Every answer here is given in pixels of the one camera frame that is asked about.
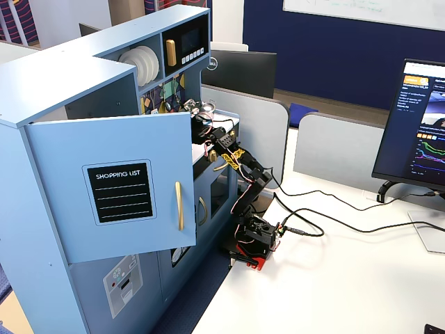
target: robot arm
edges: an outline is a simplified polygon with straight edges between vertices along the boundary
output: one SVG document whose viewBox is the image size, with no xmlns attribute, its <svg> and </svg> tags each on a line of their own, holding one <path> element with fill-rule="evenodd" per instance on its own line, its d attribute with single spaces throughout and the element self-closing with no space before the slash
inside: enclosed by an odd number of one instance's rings
<svg viewBox="0 0 445 334">
<path fill-rule="evenodd" d="M 272 180 L 272 176 L 238 144 L 234 132 L 226 133 L 223 127 L 208 125 L 210 119 L 201 117 L 201 114 L 203 113 L 192 113 L 192 142 L 213 145 L 213 150 L 248 183 L 247 190 L 241 194 L 231 210 L 232 216 L 238 219 L 234 237 L 240 252 L 232 253 L 231 256 L 261 270 L 269 252 L 276 248 L 276 238 L 280 236 L 279 224 L 272 226 L 252 213 L 250 204 Z"/>
</svg>

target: dell logo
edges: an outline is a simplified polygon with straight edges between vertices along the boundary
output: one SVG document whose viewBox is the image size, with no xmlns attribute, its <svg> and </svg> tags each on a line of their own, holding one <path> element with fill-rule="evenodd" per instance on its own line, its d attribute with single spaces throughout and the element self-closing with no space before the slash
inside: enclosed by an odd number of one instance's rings
<svg viewBox="0 0 445 334">
<path fill-rule="evenodd" d="M 214 70 L 216 70 L 217 67 L 218 67 L 218 61 L 216 60 L 216 58 L 211 57 L 210 64 L 209 64 L 209 66 L 207 66 L 207 69 L 209 71 L 214 71 Z"/>
</svg>

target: cable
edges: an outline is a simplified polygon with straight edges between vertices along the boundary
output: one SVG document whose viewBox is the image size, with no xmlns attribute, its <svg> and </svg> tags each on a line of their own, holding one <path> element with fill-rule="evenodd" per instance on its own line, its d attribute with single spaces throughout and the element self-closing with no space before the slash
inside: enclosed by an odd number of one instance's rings
<svg viewBox="0 0 445 334">
<path fill-rule="evenodd" d="M 439 193 L 437 193 L 437 192 L 435 192 L 435 191 L 430 191 L 430 192 L 428 192 L 428 193 L 424 193 L 424 194 L 409 193 L 408 195 L 404 195 L 404 196 L 402 196 L 402 197 L 394 198 L 393 200 L 390 200 L 390 201 L 387 202 L 387 203 L 381 203 L 381 204 L 371 205 L 370 207 L 365 207 L 364 209 L 360 209 L 360 208 L 355 207 L 354 205 L 349 204 L 348 202 L 346 202 L 346 201 L 344 201 L 344 200 L 342 200 L 342 199 L 336 197 L 336 196 L 335 196 L 334 194 L 332 194 L 332 193 L 325 193 L 324 191 L 321 191 L 321 190 L 313 190 L 313 191 L 308 191 L 308 192 L 306 192 L 306 193 L 294 193 L 294 194 L 289 194 L 289 193 L 287 193 L 287 192 L 281 187 L 281 184 L 277 181 L 277 179 L 276 179 L 275 176 L 273 175 L 273 168 L 270 169 L 270 173 L 272 174 L 272 178 L 273 178 L 274 181 L 277 183 L 277 185 L 278 185 L 278 187 L 280 188 L 280 190 L 281 190 L 281 191 L 283 192 L 283 194 L 286 195 L 286 196 L 289 196 L 289 197 L 296 197 L 296 196 L 305 196 L 305 195 L 309 195 L 309 194 L 311 194 L 311 193 L 321 193 L 321 194 L 323 194 L 323 195 L 325 195 L 325 196 L 333 197 L 333 198 L 335 198 L 336 200 L 338 200 L 339 202 L 342 202 L 343 204 L 346 204 L 347 206 L 352 207 L 354 210 L 361 211 L 361 212 L 366 211 L 366 210 L 369 210 L 369 209 L 372 209 L 372 208 L 374 208 L 374 207 L 382 207 L 382 206 L 384 206 L 384 205 L 389 205 L 389 204 L 391 204 L 391 203 L 393 203 L 393 202 L 396 202 L 397 200 L 402 200 L 402 199 L 404 199 L 404 198 L 406 198 L 406 197 L 409 197 L 409 196 L 416 196 L 416 197 L 434 197 L 434 196 L 436 196 L 436 195 L 439 194 Z"/>
<path fill-rule="evenodd" d="M 251 186 L 252 186 L 252 185 L 249 184 L 248 188 L 243 192 L 243 194 L 242 194 L 241 196 L 239 196 L 238 200 L 236 200 L 234 206 L 233 206 L 232 209 L 230 210 L 230 214 L 234 214 L 234 208 L 235 208 L 235 206 L 238 204 L 239 200 L 245 195 L 245 193 L 247 193 L 247 192 L 249 191 L 249 189 L 250 189 Z"/>
<path fill-rule="evenodd" d="M 248 183 L 252 184 L 253 181 L 252 181 L 251 179 L 249 179 L 248 177 L 244 176 L 242 166 L 241 166 L 241 164 L 238 162 L 238 159 L 235 157 L 235 154 L 234 154 L 231 150 L 229 150 L 228 148 L 227 148 L 227 151 L 231 154 L 233 160 L 235 160 L 236 164 L 238 165 L 238 167 L 239 167 L 239 173 L 241 174 L 241 176 L 243 177 L 243 179 L 245 179 Z"/>
<path fill-rule="evenodd" d="M 238 239 L 236 238 L 236 233 L 238 233 L 238 229 L 239 229 L 239 224 L 238 224 L 238 226 L 236 227 L 236 231 L 235 231 L 235 234 L 234 234 L 234 238 L 235 238 L 235 240 L 236 240 L 237 242 L 239 242 L 239 243 L 241 243 L 241 244 L 251 244 L 252 242 L 255 241 L 255 239 L 252 239 L 252 241 L 241 241 L 241 240 L 238 240 Z"/>
<path fill-rule="evenodd" d="M 366 234 L 369 234 L 369 233 L 374 233 L 374 232 L 381 231 L 381 230 L 386 230 L 386 229 L 388 229 L 388 228 L 399 228 L 399 227 L 401 227 L 401 226 L 416 225 L 416 224 L 424 224 L 424 225 L 428 225 L 428 226 L 430 226 L 431 228 L 434 228 L 434 229 L 439 230 L 439 231 L 441 231 L 441 232 L 445 232 L 445 229 L 444 229 L 444 228 L 441 228 L 441 227 L 439 227 L 439 226 L 433 225 L 433 224 L 428 223 L 428 222 L 426 222 L 426 221 L 412 221 L 412 222 L 409 222 L 409 223 L 401 223 L 401 224 L 394 224 L 394 225 L 386 225 L 386 226 L 382 226 L 381 228 L 375 228 L 375 229 L 373 229 L 373 230 L 360 230 L 359 228 L 355 228 L 355 227 L 353 227 L 353 226 L 351 226 L 351 225 L 348 225 L 347 223 L 344 223 L 343 221 L 340 221 L 340 220 L 338 220 L 338 219 L 336 219 L 336 218 L 333 218 L 333 217 L 331 217 L 331 216 L 328 216 L 327 214 L 322 214 L 322 213 L 317 212 L 317 211 L 312 210 L 312 209 L 301 208 L 301 209 L 297 209 L 297 210 L 291 211 L 291 210 L 290 210 L 290 209 L 289 209 L 289 208 L 288 208 L 288 207 L 287 207 L 287 206 L 286 206 L 286 205 L 285 205 L 285 204 L 278 198 L 278 196 L 277 196 L 276 194 L 274 194 L 274 198 L 277 198 L 278 203 L 281 204 L 281 206 L 283 206 L 288 212 L 290 212 L 290 214 L 283 220 L 283 222 L 282 222 L 282 224 L 281 224 L 282 227 L 283 227 L 285 230 L 288 230 L 288 231 L 290 231 L 290 232 L 292 232 L 292 233 L 296 233 L 296 234 L 304 235 L 304 236 L 306 236 L 306 237 L 322 237 L 322 236 L 325 234 L 325 231 L 324 231 L 322 228 L 320 228 L 319 226 L 317 226 L 316 224 L 314 224 L 314 223 L 308 221 L 306 218 L 304 218 L 304 217 L 302 217 L 301 215 L 299 215 L 298 212 L 301 212 L 301 211 L 308 211 L 308 212 L 312 212 L 312 213 L 314 213 L 314 214 L 318 214 L 319 216 L 323 216 L 323 217 L 325 217 L 325 218 L 328 218 L 328 219 L 330 219 L 330 220 L 332 220 L 332 221 L 335 221 L 336 223 L 342 224 L 342 225 L 346 226 L 347 228 L 350 228 L 351 230 L 354 230 L 355 232 L 359 232 L 359 233 L 366 233 Z M 294 229 L 294 228 L 288 228 L 288 227 L 285 227 L 285 224 L 286 224 L 287 220 L 288 220 L 290 217 L 292 217 L 293 215 L 297 216 L 298 218 L 302 218 L 306 223 L 309 223 L 310 225 L 312 225 L 312 226 L 318 228 L 322 233 L 321 233 L 321 234 L 310 234 L 310 233 L 306 233 L 306 232 L 304 232 L 304 231 L 302 231 L 302 230 L 297 230 L 297 229 Z"/>
<path fill-rule="evenodd" d="M 226 120 L 213 120 L 214 122 L 232 122 L 232 127 L 235 128 L 235 122 L 231 118 Z"/>
<path fill-rule="evenodd" d="M 297 230 L 297 229 L 293 229 L 293 228 L 288 228 L 288 227 L 286 227 L 286 230 L 288 230 L 288 231 L 290 231 L 290 232 L 292 232 L 292 233 L 296 233 L 296 232 L 294 232 L 293 230 L 295 230 L 295 231 L 300 231 L 300 233 L 297 233 L 297 234 L 305 235 L 306 237 L 316 237 L 316 238 L 319 238 L 319 237 L 322 237 L 323 235 L 325 235 L 325 231 L 324 231 L 323 228 L 321 228 L 321 227 L 318 226 L 317 224 L 314 224 L 314 223 L 312 223 L 311 221 L 307 220 L 305 217 L 303 217 L 303 216 L 297 214 L 297 211 L 293 211 L 293 210 L 289 209 L 289 208 L 288 208 L 288 207 L 287 207 L 287 206 L 280 200 L 280 198 L 278 197 L 278 195 L 277 195 L 276 193 L 273 194 L 273 198 L 274 198 L 274 199 L 276 198 L 277 201 L 278 201 L 278 203 L 279 203 L 283 208 L 285 208 L 288 212 L 291 213 L 291 214 L 289 214 L 289 215 L 282 221 L 282 223 L 281 223 L 281 226 L 282 226 L 282 227 L 284 227 L 284 226 L 286 225 L 286 222 L 288 221 L 288 219 L 291 218 L 291 217 L 294 215 L 294 216 L 297 216 L 299 219 L 303 220 L 305 223 L 307 223 L 307 224 L 309 224 L 310 226 L 313 226 L 314 228 L 316 228 L 317 230 L 319 230 L 320 233 L 319 233 L 319 234 L 306 233 L 306 232 L 304 232 L 304 231 Z"/>
</svg>

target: shopping list sign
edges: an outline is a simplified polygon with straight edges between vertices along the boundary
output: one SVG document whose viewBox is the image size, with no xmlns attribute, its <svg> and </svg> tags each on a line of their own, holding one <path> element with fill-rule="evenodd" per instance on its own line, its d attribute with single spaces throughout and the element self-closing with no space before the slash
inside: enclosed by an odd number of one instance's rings
<svg viewBox="0 0 445 334">
<path fill-rule="evenodd" d="M 153 217 L 148 171 L 147 163 L 86 166 L 91 204 L 100 224 Z"/>
</svg>

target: colorful pattern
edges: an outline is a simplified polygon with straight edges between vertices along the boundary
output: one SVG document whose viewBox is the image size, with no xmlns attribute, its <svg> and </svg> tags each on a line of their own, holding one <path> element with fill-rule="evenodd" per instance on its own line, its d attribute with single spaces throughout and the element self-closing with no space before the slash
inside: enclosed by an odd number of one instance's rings
<svg viewBox="0 0 445 334">
<path fill-rule="evenodd" d="M 146 92 L 143 95 L 143 101 L 141 106 L 144 107 L 143 113 L 150 114 L 150 111 L 153 109 L 161 109 L 161 104 L 164 101 L 164 91 L 165 91 L 165 101 L 168 102 L 172 110 L 171 112 L 178 112 L 180 104 L 177 103 L 175 96 L 181 99 L 181 104 L 183 104 L 186 100 L 186 92 L 184 87 L 184 75 L 180 74 L 176 78 L 166 82 L 165 84 L 161 84 L 157 86 L 155 89 Z"/>
<path fill-rule="evenodd" d="M 20 22 L 22 23 L 23 31 L 25 32 L 28 43 L 37 41 L 37 31 L 35 29 L 33 14 L 31 13 L 31 7 L 29 6 L 28 0 L 19 0 L 15 4 L 15 9 L 17 10 L 17 14 L 19 15 Z M 17 26 L 15 25 L 13 14 L 9 9 L 8 0 L 0 0 L 0 10 L 5 17 L 6 26 L 8 27 L 9 35 L 12 42 L 21 44 L 22 40 L 20 39 L 19 31 L 17 30 Z M 6 40 L 5 34 L 1 30 L 1 27 L 0 39 Z"/>
</svg>

